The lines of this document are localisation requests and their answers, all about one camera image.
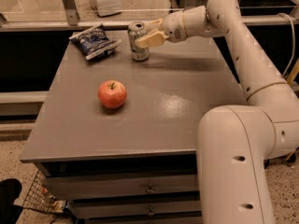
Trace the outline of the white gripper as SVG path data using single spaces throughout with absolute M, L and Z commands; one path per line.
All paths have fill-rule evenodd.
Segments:
M 187 36 L 183 19 L 184 12 L 178 11 L 169 14 L 164 20 L 157 19 L 146 22 L 146 30 L 141 31 L 141 35 L 135 40 L 135 44 L 139 48 L 144 49 L 149 47 L 159 47 L 166 40 L 173 43 L 186 40 Z

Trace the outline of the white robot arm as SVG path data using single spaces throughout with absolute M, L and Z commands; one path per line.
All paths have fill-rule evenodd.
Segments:
M 246 98 L 200 120 L 203 224 L 276 224 L 263 163 L 299 147 L 299 99 L 242 21 L 237 0 L 207 0 L 152 21 L 135 43 L 157 47 L 196 35 L 224 37 Z

